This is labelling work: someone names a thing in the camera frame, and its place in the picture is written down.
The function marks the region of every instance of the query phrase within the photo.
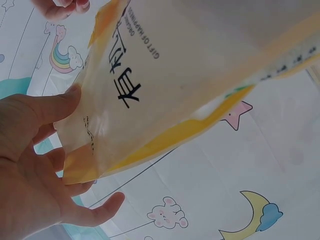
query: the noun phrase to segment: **yellow plastic bag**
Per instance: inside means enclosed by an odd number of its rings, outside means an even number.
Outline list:
[[[96,16],[76,111],[55,124],[63,180],[141,164],[219,121],[320,50],[320,1],[112,0]]]

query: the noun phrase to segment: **white fabric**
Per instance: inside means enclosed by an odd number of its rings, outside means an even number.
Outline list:
[[[0,79],[32,77],[28,94],[33,96],[64,92],[81,68],[79,62],[71,63],[71,72],[59,73],[51,65],[57,26],[47,24],[28,1],[0,3],[5,4],[0,7]],[[88,14],[60,23],[66,29],[59,44],[61,54],[69,49],[72,56],[86,59],[94,15],[103,3],[92,1]],[[59,27],[60,36],[64,28]],[[258,220],[264,224],[247,239],[318,240],[318,89],[303,71],[289,79],[266,81],[243,101],[231,111],[231,116],[245,112],[239,125],[227,114],[230,124],[220,121],[161,160],[99,179],[81,195],[83,204],[94,208],[114,191],[126,194],[118,214],[100,226],[104,232],[115,236],[113,240],[220,240],[219,230],[235,232],[250,223],[253,209],[245,196],[251,196],[255,213],[266,205],[277,210],[274,204],[278,211],[267,223],[260,214]],[[60,146],[56,135],[50,140],[54,147]],[[256,204],[255,197],[268,204]],[[169,222],[162,220],[160,211]],[[86,239],[80,233],[73,237]],[[225,240],[229,239],[240,238],[235,234]]]

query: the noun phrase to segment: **cartoon rainbow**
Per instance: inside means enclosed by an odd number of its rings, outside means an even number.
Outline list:
[[[64,28],[64,26],[58,25],[57,31],[58,31],[58,28],[61,28],[61,27]],[[73,46],[68,47],[67,54],[61,54],[59,52],[59,45],[64,38],[64,34],[62,36],[59,36],[58,33],[56,34],[49,60],[50,60],[51,66],[56,71],[62,74],[68,74],[74,71],[76,68],[81,68],[83,65],[83,60],[80,54],[77,53],[77,50]]]
[[[62,73],[62,74],[71,73],[73,69],[70,67],[69,54],[67,53],[65,55],[62,55],[59,52],[59,44],[60,43],[56,43],[54,49],[52,49],[51,51],[50,64],[59,73]]]

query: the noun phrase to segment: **cartoon moon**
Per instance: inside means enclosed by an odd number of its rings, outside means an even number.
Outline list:
[[[254,234],[260,225],[260,218],[263,215],[263,208],[270,202],[262,195],[252,191],[240,192],[250,203],[253,211],[250,223],[239,231],[219,230],[224,240],[242,240]]]

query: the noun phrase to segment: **finger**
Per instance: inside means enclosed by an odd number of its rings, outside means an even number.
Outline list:
[[[51,162],[55,172],[59,172],[64,169],[66,153],[62,147],[53,149],[47,152],[44,156]]]
[[[55,130],[54,125],[52,123],[42,125],[39,128],[37,135],[33,138],[34,145],[42,142],[43,140],[45,140],[47,137],[50,137],[55,132],[56,132],[56,130]]]
[[[76,4],[72,0],[60,0],[62,6],[57,6],[53,0],[32,0],[32,2],[43,16],[53,22],[65,19],[76,10]]]
[[[74,197],[80,194],[84,194],[86,191],[88,191],[91,188],[93,184],[94,184],[94,181],[89,181],[85,183],[65,185],[65,187],[68,189],[70,197]]]
[[[60,121],[74,112],[81,97],[81,89],[73,85],[65,94],[29,97],[26,104],[34,112],[37,128]]]
[[[63,20],[69,17],[70,14],[72,14],[73,11],[76,10],[76,4],[71,3],[69,6],[63,7],[63,6],[52,6],[48,8],[48,10],[45,12],[44,16],[46,19],[56,22],[58,20]]]
[[[77,107],[81,89],[74,85],[65,94],[31,97],[12,95],[0,100],[0,144],[6,158],[17,161],[42,125],[69,116]]]
[[[89,209],[83,206],[75,206],[74,210],[66,217],[67,224],[84,227],[95,227],[111,219],[119,210],[125,200],[122,192],[112,195],[102,206]]]
[[[77,0],[76,1],[76,12],[80,14],[86,13],[90,8],[89,0]]]
[[[73,0],[59,0],[59,3],[61,4],[62,7],[67,7],[69,6]]]

